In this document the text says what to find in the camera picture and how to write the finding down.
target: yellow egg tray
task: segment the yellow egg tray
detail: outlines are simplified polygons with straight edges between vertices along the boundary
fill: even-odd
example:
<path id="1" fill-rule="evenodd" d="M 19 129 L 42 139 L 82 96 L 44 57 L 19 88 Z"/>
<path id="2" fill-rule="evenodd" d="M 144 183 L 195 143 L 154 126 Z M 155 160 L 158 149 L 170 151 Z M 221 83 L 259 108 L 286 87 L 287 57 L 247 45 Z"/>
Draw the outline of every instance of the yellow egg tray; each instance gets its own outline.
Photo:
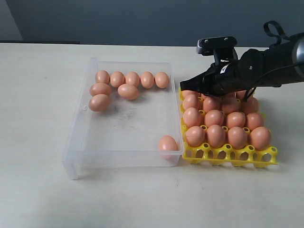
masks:
<path id="1" fill-rule="evenodd" d="M 183 101 L 180 89 L 180 100 Z M 180 111 L 183 113 L 184 109 L 180 106 Z M 199 111 L 204 117 L 205 112 L 203 110 Z M 256 168 L 263 168 L 268 165 L 277 165 L 276 156 L 278 150 L 274 146 L 268 147 L 266 150 L 258 151 L 253 145 L 246 145 L 243 149 L 235 149 L 230 144 L 224 144 L 220 148 L 212 148 L 207 142 L 204 142 L 201 146 L 191 147 L 185 141 L 185 132 L 187 131 L 187 126 L 181 118 L 181 132 L 183 135 L 183 141 L 185 145 L 185 151 L 182 155 L 183 159 L 189 161 L 191 164 L 198 164 L 204 161 L 208 161 L 211 165 L 221 165 L 226 162 L 230 162 L 233 166 L 243 166 L 246 164 L 253 164 Z M 250 134 L 250 130 L 244 127 L 247 134 Z"/>

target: cable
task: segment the cable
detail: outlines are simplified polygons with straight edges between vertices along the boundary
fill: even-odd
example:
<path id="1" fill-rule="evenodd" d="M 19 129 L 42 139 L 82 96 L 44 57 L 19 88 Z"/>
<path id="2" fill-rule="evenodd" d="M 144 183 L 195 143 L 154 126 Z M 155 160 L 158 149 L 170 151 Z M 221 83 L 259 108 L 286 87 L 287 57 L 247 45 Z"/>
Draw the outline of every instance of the cable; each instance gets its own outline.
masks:
<path id="1" fill-rule="evenodd" d="M 276 68 L 276 69 L 273 69 L 271 71 L 268 71 L 266 72 L 265 74 L 263 74 L 262 76 L 258 77 L 252 84 L 251 86 L 249 87 L 249 89 L 246 90 L 245 92 L 245 95 L 244 95 L 244 99 L 243 101 L 247 101 L 248 98 L 254 93 L 254 91 L 256 90 L 256 87 L 251 91 L 251 93 L 248 95 L 249 91 L 253 88 L 253 86 L 255 85 L 255 83 L 257 83 L 259 80 L 261 80 L 263 77 L 269 75 L 270 73 L 273 73 L 277 70 L 282 70 L 282 69 L 286 69 L 286 68 L 290 68 L 290 67 L 295 67 L 295 66 L 298 66 L 298 65 L 301 65 L 301 64 L 304 64 L 304 61 L 301 61 L 301 62 L 298 62 L 298 63 L 294 63 L 294 64 L 291 64 L 291 65 L 287 65 L 287 66 L 283 66 L 283 67 L 279 67 L 279 68 Z"/>

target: clear plastic box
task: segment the clear plastic box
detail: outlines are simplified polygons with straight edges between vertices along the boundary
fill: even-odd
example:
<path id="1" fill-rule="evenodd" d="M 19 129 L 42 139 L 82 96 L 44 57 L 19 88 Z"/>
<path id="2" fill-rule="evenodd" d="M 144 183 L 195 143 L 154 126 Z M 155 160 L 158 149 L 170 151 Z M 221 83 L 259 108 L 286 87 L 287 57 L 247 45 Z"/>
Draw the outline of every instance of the clear plastic box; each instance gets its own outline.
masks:
<path id="1" fill-rule="evenodd" d="M 122 99 L 117 89 L 112 88 L 110 107 L 97 113 L 88 108 L 88 102 L 91 99 L 89 88 L 95 83 L 98 70 L 110 74 L 134 71 L 139 75 L 144 71 L 153 75 L 164 71 L 170 76 L 170 84 L 166 89 L 156 86 L 144 89 L 140 85 L 140 96 L 133 101 Z M 164 135 L 171 135 L 176 140 L 178 151 L 157 150 L 158 141 Z M 174 166 L 183 150 L 170 64 L 90 59 L 62 159 L 70 179 L 78 179 L 92 170 L 95 172 L 96 168 Z"/>

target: egg tray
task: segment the egg tray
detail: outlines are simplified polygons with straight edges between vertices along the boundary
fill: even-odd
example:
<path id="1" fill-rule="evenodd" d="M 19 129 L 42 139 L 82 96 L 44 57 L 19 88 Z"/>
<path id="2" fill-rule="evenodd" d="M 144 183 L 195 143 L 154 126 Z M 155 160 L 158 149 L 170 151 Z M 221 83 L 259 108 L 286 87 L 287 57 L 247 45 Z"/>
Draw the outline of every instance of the egg tray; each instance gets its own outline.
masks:
<path id="1" fill-rule="evenodd" d="M 183 101 L 180 89 L 180 100 Z M 180 111 L 183 113 L 184 109 L 180 106 Z M 203 110 L 199 111 L 202 117 L 205 116 Z M 225 132 L 228 131 L 226 126 L 222 126 Z M 243 166 L 246 164 L 253 164 L 255 168 L 263 168 L 268 165 L 277 165 L 276 156 L 278 150 L 274 146 L 268 147 L 266 150 L 258 151 L 253 145 L 246 145 L 243 149 L 235 149 L 230 144 L 226 143 L 220 148 L 212 148 L 207 142 L 204 142 L 198 147 L 191 147 L 185 141 L 185 132 L 187 131 L 183 118 L 181 118 L 181 132 L 183 135 L 183 142 L 185 151 L 182 155 L 183 159 L 189 161 L 191 164 L 198 164 L 203 161 L 208 161 L 211 165 L 221 165 L 226 162 L 230 162 L 233 166 Z M 249 135 L 250 130 L 244 127 L 245 132 Z"/>

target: white table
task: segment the white table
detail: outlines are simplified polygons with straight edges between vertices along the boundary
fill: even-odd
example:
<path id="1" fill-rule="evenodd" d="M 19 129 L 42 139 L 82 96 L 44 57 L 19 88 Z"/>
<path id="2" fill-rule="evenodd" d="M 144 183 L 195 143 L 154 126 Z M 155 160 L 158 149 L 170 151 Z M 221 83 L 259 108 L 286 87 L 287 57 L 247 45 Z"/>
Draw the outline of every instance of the white table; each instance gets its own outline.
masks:
<path id="1" fill-rule="evenodd" d="M 1 228 L 304 226 L 304 84 L 256 91 L 278 166 L 110 169 L 69 180 L 61 155 L 89 57 L 170 62 L 177 82 L 213 61 L 193 47 L 0 44 Z"/>

